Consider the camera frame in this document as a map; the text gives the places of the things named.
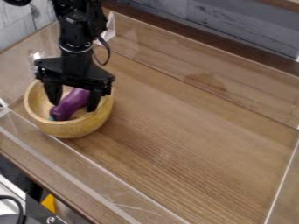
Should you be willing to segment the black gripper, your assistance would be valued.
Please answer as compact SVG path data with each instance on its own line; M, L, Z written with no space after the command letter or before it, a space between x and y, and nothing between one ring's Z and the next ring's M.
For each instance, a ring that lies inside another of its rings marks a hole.
M61 49L60 57L36 59L33 64L51 104L59 105L64 86L83 88L91 91L87 111L95 111L101 95L111 94L115 76L93 62L92 50L68 52Z

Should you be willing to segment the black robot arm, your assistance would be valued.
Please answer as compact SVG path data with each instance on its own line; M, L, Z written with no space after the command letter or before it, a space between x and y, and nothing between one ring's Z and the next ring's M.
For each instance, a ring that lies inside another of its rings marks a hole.
M36 59L35 77L41 81L49 102L57 106L64 86L88 90L87 111L95 111L100 98L111 94L115 76L103 69L109 59L100 62L93 55L93 41L107 48L100 34L108 29L108 18L101 0L51 0L60 25L60 57Z

